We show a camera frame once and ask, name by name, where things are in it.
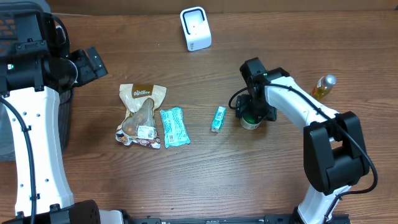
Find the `teal snack packet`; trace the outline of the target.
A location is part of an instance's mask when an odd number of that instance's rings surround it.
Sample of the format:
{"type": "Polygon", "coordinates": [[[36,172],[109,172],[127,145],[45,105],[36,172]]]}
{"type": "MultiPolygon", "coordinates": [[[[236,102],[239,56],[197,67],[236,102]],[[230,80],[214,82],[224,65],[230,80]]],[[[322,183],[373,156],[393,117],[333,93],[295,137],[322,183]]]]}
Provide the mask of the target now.
{"type": "Polygon", "coordinates": [[[166,148],[190,144],[190,138],[184,124],[183,110],[180,107],[161,110],[160,116],[164,127],[166,148]]]}

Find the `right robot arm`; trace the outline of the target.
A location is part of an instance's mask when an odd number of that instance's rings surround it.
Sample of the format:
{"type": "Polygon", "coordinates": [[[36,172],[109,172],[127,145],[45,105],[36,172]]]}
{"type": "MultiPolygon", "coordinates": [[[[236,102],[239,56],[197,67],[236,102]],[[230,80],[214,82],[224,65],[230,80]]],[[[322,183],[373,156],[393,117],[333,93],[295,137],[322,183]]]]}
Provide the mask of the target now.
{"type": "Polygon", "coordinates": [[[232,107],[245,129],[275,121],[283,113],[303,134],[303,166],[310,183],[304,200],[287,215],[266,215],[264,223],[349,223],[333,211],[352,186],[374,166],[361,123],[351,111],[339,113],[303,91],[283,68],[266,70],[259,58],[239,71],[246,83],[232,107]]]}

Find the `yellow oil bottle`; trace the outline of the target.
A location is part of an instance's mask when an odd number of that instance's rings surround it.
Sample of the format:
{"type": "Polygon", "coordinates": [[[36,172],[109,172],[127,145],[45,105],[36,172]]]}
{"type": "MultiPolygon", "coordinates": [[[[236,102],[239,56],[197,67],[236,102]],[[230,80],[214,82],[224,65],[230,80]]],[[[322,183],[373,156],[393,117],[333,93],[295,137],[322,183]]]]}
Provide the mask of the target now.
{"type": "Polygon", "coordinates": [[[311,91],[311,96],[320,101],[331,92],[336,84],[336,77],[332,74],[321,77],[311,91]]]}

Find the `beige Pantree snack pouch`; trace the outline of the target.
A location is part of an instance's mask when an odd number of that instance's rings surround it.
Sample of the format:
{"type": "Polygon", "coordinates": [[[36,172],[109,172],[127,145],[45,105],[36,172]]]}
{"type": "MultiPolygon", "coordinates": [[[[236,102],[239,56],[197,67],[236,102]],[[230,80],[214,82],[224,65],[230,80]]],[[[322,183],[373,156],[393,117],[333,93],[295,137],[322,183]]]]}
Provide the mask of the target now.
{"type": "Polygon", "coordinates": [[[166,92],[166,87],[159,85],[120,85],[119,97],[126,107],[126,115],[116,130],[116,140],[125,146],[138,144],[159,149],[161,143],[154,112],[162,104],[166,92]]]}

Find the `green lid jar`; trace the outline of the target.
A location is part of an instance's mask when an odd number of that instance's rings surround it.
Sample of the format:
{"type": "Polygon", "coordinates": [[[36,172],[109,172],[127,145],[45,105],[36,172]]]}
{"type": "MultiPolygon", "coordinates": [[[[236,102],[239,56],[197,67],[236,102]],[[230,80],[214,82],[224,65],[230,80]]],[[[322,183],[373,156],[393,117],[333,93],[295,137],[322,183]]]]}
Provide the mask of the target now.
{"type": "Polygon", "coordinates": [[[258,116],[254,115],[244,115],[240,118],[241,126],[248,130],[257,129],[261,122],[262,120],[258,116]]]}

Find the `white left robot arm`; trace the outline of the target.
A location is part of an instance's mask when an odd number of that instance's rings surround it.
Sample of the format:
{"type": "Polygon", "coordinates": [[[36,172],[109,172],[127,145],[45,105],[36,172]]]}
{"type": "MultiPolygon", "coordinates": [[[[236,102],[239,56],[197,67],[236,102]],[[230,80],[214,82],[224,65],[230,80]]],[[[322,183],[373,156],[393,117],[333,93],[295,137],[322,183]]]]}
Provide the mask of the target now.
{"type": "Polygon", "coordinates": [[[75,202],[63,165],[60,95],[107,74],[95,48],[70,51],[50,13],[12,10],[17,42],[1,58],[1,103],[11,122],[17,166],[14,223],[123,223],[118,210],[75,202]]]}

